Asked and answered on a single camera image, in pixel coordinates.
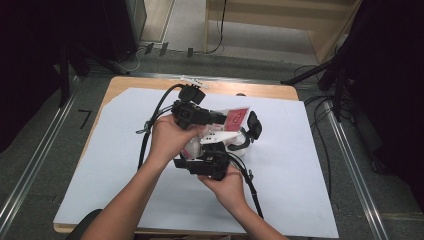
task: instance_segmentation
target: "white sheet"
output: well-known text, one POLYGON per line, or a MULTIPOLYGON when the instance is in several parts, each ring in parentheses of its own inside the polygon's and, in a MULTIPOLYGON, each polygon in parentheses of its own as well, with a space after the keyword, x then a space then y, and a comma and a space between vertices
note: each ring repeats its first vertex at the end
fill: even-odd
MULTIPOLYGON (((78 224, 126 185, 136 172, 143 137, 135 131, 143 128, 164 92, 128 89, 103 108, 54 223, 78 224)), ((171 105, 177 94, 172 92, 162 106, 171 105)), ((201 106, 250 106, 258 115, 263 132, 244 162, 253 171, 267 222, 289 236, 338 237, 303 102, 207 94, 201 106)), ((245 195, 255 209, 247 185, 245 195)), ((244 233, 213 193, 172 161, 138 226, 244 233)))

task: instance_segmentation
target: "black device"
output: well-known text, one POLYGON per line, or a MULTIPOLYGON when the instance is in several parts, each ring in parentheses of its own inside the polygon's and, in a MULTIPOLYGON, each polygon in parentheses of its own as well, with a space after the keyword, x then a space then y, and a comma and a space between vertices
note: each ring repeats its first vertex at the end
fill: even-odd
MULTIPOLYGON (((144 152, 146 150, 147 141, 151 133, 150 129, 152 128, 156 119, 158 119, 159 116, 166 111, 172 111, 175 116, 177 125, 183 129, 187 129, 191 124, 206 125, 213 123, 225 123, 227 117, 224 114, 197 106, 197 104, 202 102, 205 94, 199 89, 199 86, 201 86, 200 83, 198 83, 196 80, 191 82, 196 82, 197 84, 176 84, 169 88, 159 101, 151 119, 145 123, 144 130, 138 131, 145 133, 143 143, 141 145, 138 168, 140 168, 143 164, 144 152), (175 101, 171 108, 168 107, 163 110, 159 110, 165 98, 175 88, 181 88, 181 91, 178 95, 179 100, 175 101)), ((250 144, 250 141, 253 142, 253 139, 258 139, 262 132, 262 125, 257 119, 256 114, 252 114, 252 112, 249 115, 248 121, 249 131, 247 133, 249 133, 249 135, 245 135, 245 137, 248 139, 250 144)), ((222 180, 225 177, 228 165, 230 162, 233 162, 238 167, 244 177, 245 182, 249 186, 258 215, 263 218, 258 195, 252 183, 252 172, 250 170, 249 173, 247 172, 243 161, 237 155, 226 152, 223 142, 203 145, 202 153, 203 154, 201 156, 196 158, 198 161, 186 161, 182 154, 180 154, 180 156, 182 156, 181 159, 174 159, 175 166, 177 168, 188 169, 192 174, 206 175, 211 176, 215 180, 222 180)))

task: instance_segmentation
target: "black cable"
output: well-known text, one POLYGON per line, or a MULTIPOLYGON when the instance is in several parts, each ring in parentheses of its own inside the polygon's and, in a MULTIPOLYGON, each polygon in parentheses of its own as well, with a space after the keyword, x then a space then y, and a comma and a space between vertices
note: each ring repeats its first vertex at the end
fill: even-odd
POLYGON ((250 177, 247 173, 247 170, 245 168, 243 168, 243 166, 237 160, 235 160, 235 158, 233 158, 231 156, 230 156, 230 158, 232 159, 232 162, 235 163, 237 165, 237 167, 239 167, 240 172, 244 177, 244 181, 249 186, 250 193, 252 194, 253 202, 255 203, 256 211, 258 212, 258 215, 263 219, 264 216, 262 214, 261 205, 259 204, 258 194, 256 192, 255 187, 253 186, 252 180, 250 179, 250 177))
MULTIPOLYGON (((298 68, 296 68, 294 71, 293 71, 293 77, 297 77, 296 76, 296 72, 297 71, 299 71, 300 69, 302 69, 302 68, 305 68, 305 67, 317 67, 316 65, 303 65, 303 66, 300 66, 300 67, 298 67, 298 68)), ((316 79, 319 81, 319 77, 317 76, 318 74, 315 74, 315 77, 316 77, 316 79)))
POLYGON ((147 121, 147 126, 144 126, 144 137, 143 137, 143 142, 141 144, 141 150, 140 150, 140 157, 138 159, 138 167, 137 169, 140 169, 140 167, 143 165, 143 161, 144 161, 144 153, 146 152, 146 146, 147 146, 147 142, 149 140, 149 136, 150 136, 150 130, 152 129, 153 124, 155 123, 155 121, 157 120, 157 118, 162 114, 158 115, 159 112, 159 108, 162 105, 163 101, 165 101, 165 98, 169 95, 169 93, 174 90, 175 88, 183 88, 184 85, 183 84, 175 84, 174 86, 170 87, 165 94, 163 94, 162 98, 160 99, 158 105, 156 106, 155 111, 153 112, 152 117, 150 118, 149 121, 147 121))
POLYGON ((227 0, 224 1, 224 9, 222 10, 221 31, 220 31, 221 37, 220 37, 218 46, 216 46, 216 48, 214 50, 212 50, 210 52, 206 52, 207 54, 211 54, 211 53, 216 52, 216 50, 218 50, 218 48, 221 46, 222 39, 224 38, 224 19, 225 19, 225 8, 226 8, 226 6, 227 6, 227 0))
POLYGON ((249 176, 249 173, 247 172, 246 165, 244 164, 243 160, 241 160, 237 155, 231 152, 221 152, 221 151, 212 151, 211 153, 220 154, 223 156, 227 156, 230 158, 231 162, 235 163, 237 165, 237 168, 240 170, 241 174, 243 175, 244 181, 246 182, 247 186, 249 186, 250 193, 252 195, 253 203, 256 207, 256 212, 258 215, 263 219, 264 216, 262 214, 261 205, 259 204, 258 194, 256 192, 255 186, 253 186, 252 179, 249 176))
MULTIPOLYGON (((317 118, 316 118, 316 113, 317 113, 317 111, 318 111, 318 109, 319 109, 319 107, 321 106, 321 104, 323 104, 325 101, 327 101, 327 99, 324 99, 324 100, 322 100, 316 107, 315 107, 315 110, 314 110, 314 119, 315 119, 315 121, 317 121, 317 118)), ((322 146, 323 146, 323 148, 324 148, 324 153, 325 153, 325 157, 326 157, 326 160, 327 160, 327 171, 328 171, 328 197, 330 198, 330 200, 331 200, 331 164, 330 164, 330 157, 329 157, 329 154, 328 154, 328 149, 327 149, 327 145, 325 144, 325 141, 324 141, 324 138, 323 138, 323 136, 322 136, 322 133, 321 133, 321 130, 319 129, 319 127, 318 127, 318 122, 316 122, 316 124, 315 124, 315 127, 316 127, 316 129, 317 129, 317 132, 318 132, 318 135, 319 135, 319 137, 320 137, 320 140, 321 140, 321 143, 322 143, 322 146)))

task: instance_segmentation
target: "white component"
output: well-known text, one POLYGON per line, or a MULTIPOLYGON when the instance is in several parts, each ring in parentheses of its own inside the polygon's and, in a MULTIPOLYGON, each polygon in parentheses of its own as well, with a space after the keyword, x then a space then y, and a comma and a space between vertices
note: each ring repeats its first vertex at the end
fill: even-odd
POLYGON ((195 159, 200 156, 200 139, 198 136, 192 138, 184 147, 182 154, 187 160, 195 159))
MULTIPOLYGON (((244 143, 245 140, 246 140, 246 136, 244 136, 243 134, 240 134, 239 136, 237 136, 237 139, 233 144, 234 145, 241 145, 241 144, 244 143)), ((228 146, 225 146, 225 149, 227 150, 227 152, 233 153, 239 158, 243 157, 244 154, 246 154, 248 148, 249 147, 242 148, 242 149, 239 149, 239 150, 236 150, 236 151, 231 151, 231 150, 228 149, 228 146)))
POLYGON ((183 76, 180 77, 180 79, 181 80, 184 80, 186 82, 189 82, 189 83, 191 83, 191 84, 193 84, 195 86, 198 86, 198 87, 209 88, 208 85, 199 82, 199 80, 198 79, 195 79, 195 78, 187 78, 187 77, 185 77, 183 75, 183 76))
POLYGON ((237 137, 241 135, 241 132, 228 132, 228 131, 222 131, 222 132, 210 132, 206 134, 202 139, 200 139, 200 144, 211 144, 211 143, 217 143, 222 142, 234 137, 237 137))

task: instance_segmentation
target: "wooden table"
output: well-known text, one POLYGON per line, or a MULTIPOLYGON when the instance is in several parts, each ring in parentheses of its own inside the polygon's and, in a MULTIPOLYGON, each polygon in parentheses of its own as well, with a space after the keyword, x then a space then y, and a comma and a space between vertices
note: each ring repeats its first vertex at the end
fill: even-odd
MULTIPOLYGON (((324 62, 348 33, 361 0, 231 0, 226 22, 306 30, 318 62, 324 62)), ((209 20, 221 21, 224 0, 207 0, 204 51, 209 20)))
MULTIPOLYGON (((298 100, 296 90, 290 86, 207 81, 202 79, 199 79, 199 80, 202 83, 207 84, 209 86, 208 89, 202 88, 202 91, 205 92, 206 94, 219 93, 219 94, 236 95, 238 93, 243 93, 246 96, 252 96, 252 97, 298 100)), ((149 89, 166 90, 177 83, 187 83, 187 82, 182 80, 158 79, 158 78, 115 77, 111 80, 110 85, 106 91, 105 97, 100 106, 100 111, 114 97, 118 96, 119 94, 127 90, 128 88, 149 88, 149 89)), ((96 120, 93 124, 93 128, 91 129, 90 135, 85 144, 83 153, 81 154, 81 158, 87 149, 93 130, 96 127, 96 124, 99 120, 100 111, 99 111, 99 114, 97 114, 96 120)), ((75 228, 75 226, 76 225, 72 225, 72 224, 54 224, 54 229, 57 232, 70 233, 75 228)))

